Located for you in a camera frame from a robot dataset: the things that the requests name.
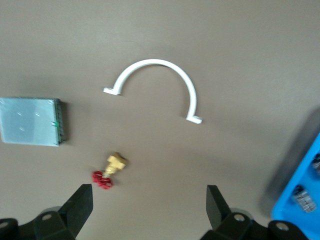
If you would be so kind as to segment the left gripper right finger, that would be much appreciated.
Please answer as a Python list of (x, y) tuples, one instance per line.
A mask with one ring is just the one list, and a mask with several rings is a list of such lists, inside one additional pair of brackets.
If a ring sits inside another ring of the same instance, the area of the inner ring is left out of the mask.
[(315, 199), (302, 186), (286, 188), (274, 205), (274, 220), (263, 226), (241, 211), (232, 211), (219, 188), (206, 188), (206, 213), (211, 225), (203, 240), (308, 240), (299, 218), (315, 211)]

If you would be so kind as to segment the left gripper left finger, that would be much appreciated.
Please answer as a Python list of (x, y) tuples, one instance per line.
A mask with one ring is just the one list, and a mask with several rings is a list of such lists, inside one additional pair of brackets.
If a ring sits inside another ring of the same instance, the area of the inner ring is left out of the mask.
[(81, 185), (57, 211), (45, 211), (19, 225), (14, 218), (0, 220), (2, 240), (74, 240), (94, 208), (91, 184)]

